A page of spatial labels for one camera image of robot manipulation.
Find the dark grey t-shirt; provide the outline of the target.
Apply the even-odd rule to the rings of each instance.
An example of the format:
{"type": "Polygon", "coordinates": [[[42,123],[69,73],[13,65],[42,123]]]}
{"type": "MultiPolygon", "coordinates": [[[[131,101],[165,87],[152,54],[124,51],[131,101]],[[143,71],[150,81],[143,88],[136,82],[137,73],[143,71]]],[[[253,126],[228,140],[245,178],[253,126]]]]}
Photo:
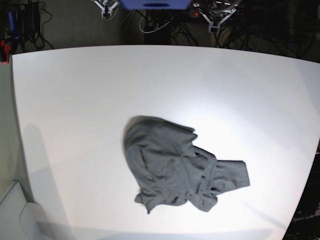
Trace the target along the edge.
{"type": "Polygon", "coordinates": [[[193,144],[191,127],[152,116],[129,120],[123,136],[126,162],[140,192],[135,202],[151,212],[159,205],[191,203],[210,211],[217,196],[250,185],[241,160],[218,160],[193,144]]]}

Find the black power strip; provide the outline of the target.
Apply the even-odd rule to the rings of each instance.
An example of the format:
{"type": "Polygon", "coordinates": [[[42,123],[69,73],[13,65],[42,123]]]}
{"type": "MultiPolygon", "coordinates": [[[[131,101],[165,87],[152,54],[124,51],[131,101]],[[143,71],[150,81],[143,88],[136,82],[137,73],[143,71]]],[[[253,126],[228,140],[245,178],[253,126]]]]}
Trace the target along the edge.
{"type": "Polygon", "coordinates": [[[231,10],[225,10],[222,12],[214,12],[214,11],[209,11],[208,13],[205,13],[203,11],[199,11],[198,9],[190,9],[188,11],[188,15],[192,19],[198,19],[202,17],[203,15],[206,15],[210,20],[214,18],[222,19],[226,16],[231,16],[236,12],[236,9],[233,8],[231,10]]]}

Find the blue box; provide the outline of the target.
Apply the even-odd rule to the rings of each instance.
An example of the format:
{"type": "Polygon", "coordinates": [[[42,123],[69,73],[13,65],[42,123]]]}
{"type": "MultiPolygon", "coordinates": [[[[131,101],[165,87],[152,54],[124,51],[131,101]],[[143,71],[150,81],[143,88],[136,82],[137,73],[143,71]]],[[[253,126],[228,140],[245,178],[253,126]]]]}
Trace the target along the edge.
{"type": "Polygon", "coordinates": [[[185,10],[191,0],[121,0],[128,10],[185,10]]]}

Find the red clamp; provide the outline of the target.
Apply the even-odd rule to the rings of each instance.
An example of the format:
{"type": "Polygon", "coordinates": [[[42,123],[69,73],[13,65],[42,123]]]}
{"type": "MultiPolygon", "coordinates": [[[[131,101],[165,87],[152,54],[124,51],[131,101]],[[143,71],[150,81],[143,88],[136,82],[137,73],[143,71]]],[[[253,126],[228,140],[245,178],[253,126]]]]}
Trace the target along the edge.
{"type": "Polygon", "coordinates": [[[1,64],[8,64],[10,61],[10,54],[12,45],[10,42],[6,41],[5,39],[0,39],[0,63],[1,64]]]}

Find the grey chair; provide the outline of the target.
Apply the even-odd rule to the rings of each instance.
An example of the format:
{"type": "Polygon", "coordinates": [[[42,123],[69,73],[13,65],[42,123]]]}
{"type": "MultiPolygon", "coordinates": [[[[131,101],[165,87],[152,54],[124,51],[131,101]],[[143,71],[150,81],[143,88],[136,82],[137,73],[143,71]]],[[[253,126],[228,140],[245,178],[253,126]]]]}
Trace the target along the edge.
{"type": "Polygon", "coordinates": [[[14,181],[0,199],[2,240],[55,240],[43,208],[27,202],[21,185],[14,181]]]}

